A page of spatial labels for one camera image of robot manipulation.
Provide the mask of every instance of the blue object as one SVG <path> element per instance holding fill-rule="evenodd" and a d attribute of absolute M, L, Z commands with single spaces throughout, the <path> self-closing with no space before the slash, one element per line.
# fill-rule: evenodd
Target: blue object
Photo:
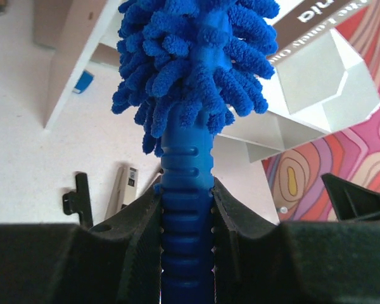
<path fill-rule="evenodd" d="M 240 116 L 264 113 L 255 77 L 271 78 L 277 50 L 273 0 L 130 0 L 118 43 L 123 81 L 114 113 L 138 106 L 145 153 L 162 156 L 163 304 L 214 303 L 214 135 Z"/>
<path fill-rule="evenodd" d="M 89 87 L 93 78 L 94 75 L 92 73 L 84 70 L 73 91 L 77 94 L 82 94 Z"/>

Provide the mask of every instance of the ribbed handle grip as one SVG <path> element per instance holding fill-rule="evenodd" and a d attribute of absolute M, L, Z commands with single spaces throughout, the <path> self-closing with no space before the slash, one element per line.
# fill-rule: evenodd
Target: ribbed handle grip
<path fill-rule="evenodd" d="M 163 304 L 214 303 L 214 261 L 210 151 L 213 137 L 200 112 L 190 129 L 179 126 L 177 105 L 162 136 Z"/>

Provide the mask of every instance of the blue chenille fringe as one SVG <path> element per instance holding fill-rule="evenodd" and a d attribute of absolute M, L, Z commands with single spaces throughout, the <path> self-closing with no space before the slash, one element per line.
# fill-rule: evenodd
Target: blue chenille fringe
<path fill-rule="evenodd" d="M 267 111 L 257 76 L 274 74 L 266 56 L 277 51 L 276 32 L 264 20 L 277 16 L 274 0 L 129 0 L 119 12 L 123 82 L 112 111 L 139 107 L 134 121 L 144 127 L 145 153 L 163 154 L 161 136 L 177 103 L 182 127 L 203 110 L 213 135 L 235 121 L 230 106 L 240 117 Z M 229 30 L 215 24 L 223 14 Z M 226 58 L 217 59 L 217 50 Z"/>

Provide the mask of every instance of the pink wavy pattern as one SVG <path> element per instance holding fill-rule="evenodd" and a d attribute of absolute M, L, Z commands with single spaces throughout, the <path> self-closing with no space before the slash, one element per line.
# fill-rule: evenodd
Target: pink wavy pattern
<path fill-rule="evenodd" d="M 380 0 L 338 30 L 365 60 L 380 94 Z M 334 220 L 321 174 L 331 172 L 380 192 L 380 109 L 360 125 L 269 158 L 263 166 L 276 207 L 289 209 L 279 214 L 281 220 Z M 289 184 L 289 170 L 297 192 L 280 186 Z"/>

